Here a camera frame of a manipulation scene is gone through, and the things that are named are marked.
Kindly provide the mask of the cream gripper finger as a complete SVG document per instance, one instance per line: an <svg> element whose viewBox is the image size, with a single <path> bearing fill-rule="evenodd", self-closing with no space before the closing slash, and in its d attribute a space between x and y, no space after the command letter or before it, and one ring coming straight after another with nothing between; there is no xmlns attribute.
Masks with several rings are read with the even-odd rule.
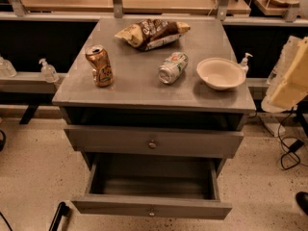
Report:
<svg viewBox="0 0 308 231"><path fill-rule="evenodd" d="M308 37L290 36L267 80L261 108L268 113L288 111L308 94Z"/></svg>

